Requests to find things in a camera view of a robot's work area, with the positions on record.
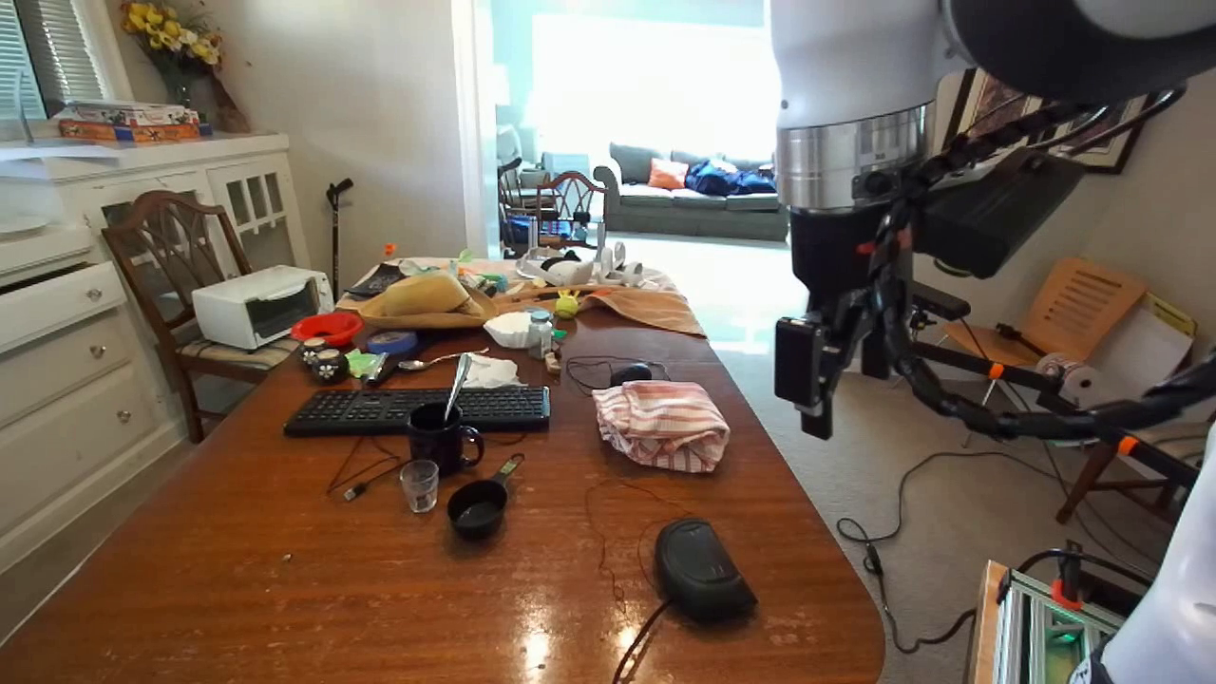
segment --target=window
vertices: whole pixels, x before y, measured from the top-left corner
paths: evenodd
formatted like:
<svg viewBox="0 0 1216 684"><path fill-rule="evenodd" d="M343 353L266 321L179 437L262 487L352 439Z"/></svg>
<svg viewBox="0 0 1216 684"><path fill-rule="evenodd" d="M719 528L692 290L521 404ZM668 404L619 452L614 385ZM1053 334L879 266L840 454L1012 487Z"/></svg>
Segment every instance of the window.
<svg viewBox="0 0 1216 684"><path fill-rule="evenodd" d="M603 135L769 161L775 59L769 30L540 11L527 119L545 147Z"/></svg>
<svg viewBox="0 0 1216 684"><path fill-rule="evenodd" d="M0 119L52 119L71 98L101 98L71 0L0 0Z"/></svg>

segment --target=floor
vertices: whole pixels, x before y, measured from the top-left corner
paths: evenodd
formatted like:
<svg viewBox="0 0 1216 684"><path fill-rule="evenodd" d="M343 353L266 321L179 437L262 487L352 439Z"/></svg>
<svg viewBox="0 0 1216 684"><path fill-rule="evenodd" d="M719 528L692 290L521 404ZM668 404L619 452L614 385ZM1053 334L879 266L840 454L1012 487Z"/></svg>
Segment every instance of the floor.
<svg viewBox="0 0 1216 684"><path fill-rule="evenodd" d="M1084 459L1075 449L974 437L959 423L920 408L902 380L845 376L835 392L835 437L807 437L789 404L773 395L773 321L807 299L789 276L783 243L614 239L628 243L631 261L664 271L689 294L719 358L757 408L825 523L835 528L851 515L871 537L898 528L892 541L879 544L888 614L898 618L880 684L965 680L968 629L917 653L902 653L898 642L913 647L917 637L944 636L974 609L989 557L1020 566L1032 551L1080 541L1092 554L1139 575L1154 568L1168 528L1150 523L1150 515L1124 497L1096 492L1072 523L1053 519ZM181 452L158 459L87 519L0 575L0 637L11 636L52 586L71 576L79 557L87 557L179 459ZM845 554L864 575L864 551L845 544Z"/></svg>

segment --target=pink package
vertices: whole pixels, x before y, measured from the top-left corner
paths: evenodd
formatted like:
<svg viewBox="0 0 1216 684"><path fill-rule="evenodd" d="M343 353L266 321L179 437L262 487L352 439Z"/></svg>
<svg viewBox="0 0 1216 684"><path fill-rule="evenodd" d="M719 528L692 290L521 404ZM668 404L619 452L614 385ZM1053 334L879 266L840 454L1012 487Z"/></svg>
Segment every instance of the pink package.
<svg viewBox="0 0 1216 684"><path fill-rule="evenodd" d="M700 385L631 380L594 392L600 437L645 467L713 470L728 427Z"/></svg>

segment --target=cup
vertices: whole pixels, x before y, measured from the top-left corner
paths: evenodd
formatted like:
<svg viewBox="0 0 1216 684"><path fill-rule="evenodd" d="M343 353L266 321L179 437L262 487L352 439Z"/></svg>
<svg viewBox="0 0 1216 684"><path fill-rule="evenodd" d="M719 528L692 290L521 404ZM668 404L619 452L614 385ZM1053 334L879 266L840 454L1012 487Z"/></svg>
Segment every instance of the cup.
<svg viewBox="0 0 1216 684"><path fill-rule="evenodd" d="M402 470L394 476L407 492L407 510L413 515L428 514L442 503L442 462L432 459L407 459Z"/></svg>
<svg viewBox="0 0 1216 684"><path fill-rule="evenodd" d="M442 476L479 462L485 452L484 429L462 427L452 408L443 423L443 404L422 404L409 411L409 459L442 462Z"/></svg>

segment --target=white printer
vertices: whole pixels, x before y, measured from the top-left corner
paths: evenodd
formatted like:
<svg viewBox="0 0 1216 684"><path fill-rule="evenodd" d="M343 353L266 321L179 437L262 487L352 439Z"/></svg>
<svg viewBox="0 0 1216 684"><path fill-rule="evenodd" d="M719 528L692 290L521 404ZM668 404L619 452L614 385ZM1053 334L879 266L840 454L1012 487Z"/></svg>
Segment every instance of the white printer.
<svg viewBox="0 0 1216 684"><path fill-rule="evenodd" d="M195 290L201 339L262 351L294 332L296 320L333 309L331 276L301 266L271 266Z"/></svg>

